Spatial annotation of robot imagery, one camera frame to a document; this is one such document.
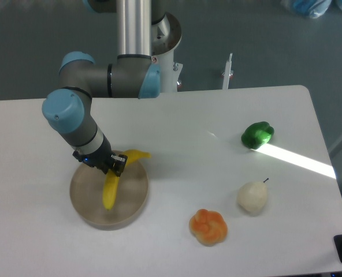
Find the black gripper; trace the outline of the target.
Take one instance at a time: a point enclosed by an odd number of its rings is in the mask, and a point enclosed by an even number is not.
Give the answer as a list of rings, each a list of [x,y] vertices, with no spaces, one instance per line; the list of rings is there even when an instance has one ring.
[[[104,174],[111,170],[115,176],[120,177],[126,166],[128,157],[124,154],[114,155],[108,141],[103,141],[101,146],[89,154],[81,154],[73,151],[73,156],[81,163],[89,167],[96,167]]]

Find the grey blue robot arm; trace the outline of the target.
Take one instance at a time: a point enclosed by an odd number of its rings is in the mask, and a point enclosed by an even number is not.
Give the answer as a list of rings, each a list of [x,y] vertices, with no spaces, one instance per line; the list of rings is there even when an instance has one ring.
[[[155,1],[84,1],[95,13],[116,13],[118,56],[98,66],[89,54],[66,54],[59,69],[60,89],[47,95],[42,113],[73,148],[81,163],[120,176],[129,162],[117,155],[91,115],[93,98],[149,99],[159,96],[161,70],[151,59],[151,26]]]

